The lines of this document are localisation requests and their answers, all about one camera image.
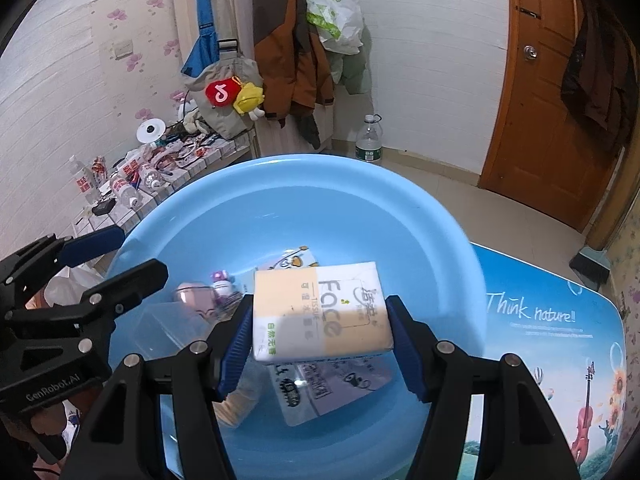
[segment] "pink flower decal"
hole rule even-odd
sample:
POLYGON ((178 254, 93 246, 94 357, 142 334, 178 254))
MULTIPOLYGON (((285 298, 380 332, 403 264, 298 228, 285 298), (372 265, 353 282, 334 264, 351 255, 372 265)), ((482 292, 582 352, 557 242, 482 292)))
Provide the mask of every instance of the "pink flower decal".
POLYGON ((175 92, 172 92, 171 94, 169 94, 169 99, 179 103, 180 101, 182 101, 184 99, 184 92, 181 90, 176 90, 175 92))
POLYGON ((133 72, 138 62, 142 59, 142 54, 131 54, 127 57, 127 72, 133 72))
POLYGON ((169 54, 171 54, 174 50, 178 49, 178 45, 180 45, 180 41, 178 40, 171 40, 171 41, 167 41, 164 44, 164 55, 168 56, 169 54))
POLYGON ((107 14, 107 18, 111 18, 112 20, 120 20, 121 22, 123 22, 127 19, 127 14, 125 13, 124 9, 116 9, 107 14))
POLYGON ((136 112, 136 118, 141 121, 148 121, 149 119, 152 119, 153 116, 153 112, 149 110, 149 108, 140 108, 140 110, 136 112))
POLYGON ((164 2, 162 0, 147 0, 146 4, 157 7, 158 9, 164 9, 164 2))

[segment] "yellow plush toy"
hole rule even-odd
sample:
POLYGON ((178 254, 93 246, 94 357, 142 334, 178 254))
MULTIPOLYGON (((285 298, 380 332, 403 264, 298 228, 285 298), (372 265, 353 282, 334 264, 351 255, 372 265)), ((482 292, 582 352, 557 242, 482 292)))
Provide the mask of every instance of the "yellow plush toy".
POLYGON ((265 111, 260 110, 260 106, 264 102, 264 93, 262 88, 253 83, 244 83, 242 90, 236 97, 234 108, 240 115, 249 114, 252 121, 257 121, 260 117, 264 117, 265 111))

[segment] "white brick wall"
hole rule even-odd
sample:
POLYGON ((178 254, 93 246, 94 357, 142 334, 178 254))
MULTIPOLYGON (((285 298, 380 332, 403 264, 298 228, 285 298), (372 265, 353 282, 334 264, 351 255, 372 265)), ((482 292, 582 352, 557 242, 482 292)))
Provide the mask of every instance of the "white brick wall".
POLYGON ((90 1, 38 0, 0 57, 0 257, 78 214, 71 155, 113 161, 136 144, 116 127, 90 1))
POLYGON ((338 90, 336 133, 365 113, 384 145, 480 173, 502 91, 508 0, 361 0, 372 36, 372 101, 338 90))

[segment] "canvas bag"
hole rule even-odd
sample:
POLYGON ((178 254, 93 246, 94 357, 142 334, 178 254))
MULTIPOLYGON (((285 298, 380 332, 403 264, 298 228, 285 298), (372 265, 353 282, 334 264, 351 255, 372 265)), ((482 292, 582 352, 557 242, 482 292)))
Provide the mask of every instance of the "canvas bag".
MULTIPOLYGON (((230 0, 216 1, 216 30, 219 37, 235 38, 236 20, 232 12, 230 0)), ((205 67, 197 77, 182 74, 184 85, 198 105, 198 109, 206 123, 224 139, 232 139, 254 127, 249 114, 241 116, 232 105, 215 107, 205 95, 205 88, 214 81, 236 76, 242 83, 253 83, 262 87, 262 78, 258 65, 253 59, 246 58, 238 52, 238 40, 219 40, 220 60, 205 67)))

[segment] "tissue pack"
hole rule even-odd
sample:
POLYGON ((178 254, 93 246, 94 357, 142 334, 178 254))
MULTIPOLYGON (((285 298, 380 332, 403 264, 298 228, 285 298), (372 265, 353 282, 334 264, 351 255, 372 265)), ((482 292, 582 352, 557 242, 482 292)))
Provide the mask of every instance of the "tissue pack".
POLYGON ((392 348, 374 262, 255 273, 258 362, 338 360, 392 348))

